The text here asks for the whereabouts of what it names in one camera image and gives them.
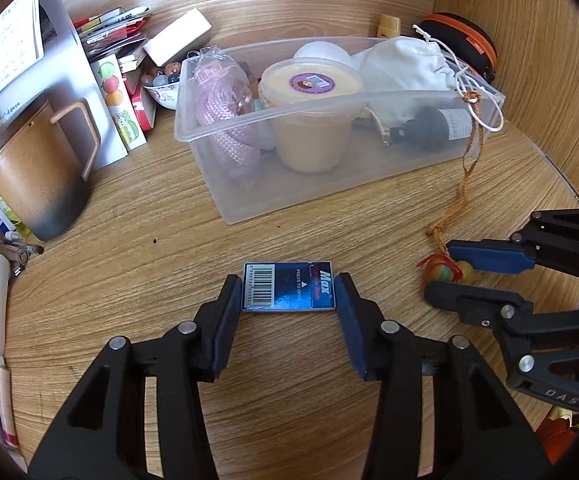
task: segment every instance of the black bottle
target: black bottle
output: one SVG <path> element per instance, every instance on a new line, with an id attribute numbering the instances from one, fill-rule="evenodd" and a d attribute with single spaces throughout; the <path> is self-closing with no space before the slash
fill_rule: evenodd
<path id="1" fill-rule="evenodd" d="M 439 110 L 425 106 L 402 126 L 390 128 L 395 144 L 407 142 L 426 152 L 451 148 L 453 140 L 466 139 L 472 131 L 472 116 L 466 108 Z"/>

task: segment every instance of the ceramic mug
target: ceramic mug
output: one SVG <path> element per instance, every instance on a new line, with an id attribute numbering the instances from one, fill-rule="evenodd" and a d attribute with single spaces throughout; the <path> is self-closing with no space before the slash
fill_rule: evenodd
<path id="1" fill-rule="evenodd" d="M 84 168 L 58 124 L 74 110 L 83 114 L 94 142 Z M 87 179 L 100 147 L 85 100 L 54 113 L 41 93 L 0 129 L 0 196 L 37 238 L 57 237 L 86 206 Z"/>

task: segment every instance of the transparent plastic container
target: transparent plastic container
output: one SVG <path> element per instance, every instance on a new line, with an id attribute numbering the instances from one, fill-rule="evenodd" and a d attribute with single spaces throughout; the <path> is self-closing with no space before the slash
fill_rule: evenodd
<path id="1" fill-rule="evenodd" d="M 291 59 L 301 46 L 312 41 L 338 44 L 353 55 L 384 40 L 355 36 L 298 38 L 249 44 L 228 48 L 224 52 L 237 62 L 246 62 L 253 77 L 259 79 L 268 67 Z M 410 142 L 393 142 L 388 146 L 389 142 L 385 142 L 387 140 L 385 133 L 381 135 L 376 121 L 367 112 L 368 107 L 375 110 L 390 108 L 402 110 L 404 117 L 413 118 L 416 112 L 424 107 L 437 110 L 467 110 L 467 105 L 455 91 L 364 92 L 361 89 L 352 94 L 333 97 L 326 97 L 327 94 L 324 94 L 319 99 L 301 100 L 292 104 L 281 104 L 276 102 L 278 99 L 261 95 L 267 105 L 265 109 L 210 126 L 199 126 L 196 121 L 194 100 L 195 65 L 190 60 L 183 63 L 174 136 L 181 142 L 190 143 L 218 211 L 228 224 L 398 173 L 459 158 L 465 151 L 466 138 L 445 142 L 440 148 Z M 251 126 L 262 136 L 274 139 L 272 143 L 276 141 L 282 152 L 280 144 L 288 138 L 291 139 L 291 131 L 288 128 L 292 124 L 297 130 L 297 142 L 307 143 L 311 139 L 310 132 L 313 132 L 314 139 L 320 138 L 318 133 L 321 130 L 318 120 L 314 123 L 314 118 L 325 118 L 326 128 L 331 129 L 333 125 L 331 118 L 336 113 L 344 116 L 342 110 L 347 110 L 348 114 L 351 110 L 352 115 L 358 117 L 351 120 L 351 128 L 347 119 L 340 121 L 339 127 L 349 130 L 349 133 L 341 131 L 341 136 L 346 139 L 343 153 L 340 157 L 337 155 L 339 160 L 331 169 L 318 171 L 322 168 L 316 168 L 316 171 L 301 171 L 301 167 L 296 164 L 291 162 L 284 164 L 278 148 L 262 150 L 260 163 L 247 174 L 238 176 L 228 174 L 217 160 L 212 136 L 223 135 L 226 131 L 234 131 L 235 128 Z M 483 120 L 492 123 L 494 113 L 492 102 L 486 98 L 482 99 Z M 283 125 L 281 139 L 279 139 L 279 123 Z"/>

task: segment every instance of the white ball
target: white ball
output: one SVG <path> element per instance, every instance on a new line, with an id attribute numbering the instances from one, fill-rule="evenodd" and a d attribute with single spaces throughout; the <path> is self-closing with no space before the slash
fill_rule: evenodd
<path id="1" fill-rule="evenodd" d="M 330 59 L 354 68 L 351 56 L 340 46 L 329 43 L 328 41 L 313 41 L 312 43 L 303 45 L 296 51 L 296 54 L 294 54 L 294 59 L 298 59 L 299 57 Z"/>

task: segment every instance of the yellow ball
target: yellow ball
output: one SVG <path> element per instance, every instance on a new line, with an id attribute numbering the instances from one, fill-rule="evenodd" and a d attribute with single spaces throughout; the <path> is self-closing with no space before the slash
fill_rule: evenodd
<path id="1" fill-rule="evenodd" d="M 456 266 L 463 273 L 463 278 L 458 283 L 462 283 L 463 285 L 472 285 L 476 282 L 476 272 L 474 272 L 474 267 L 464 261 L 456 262 Z"/>

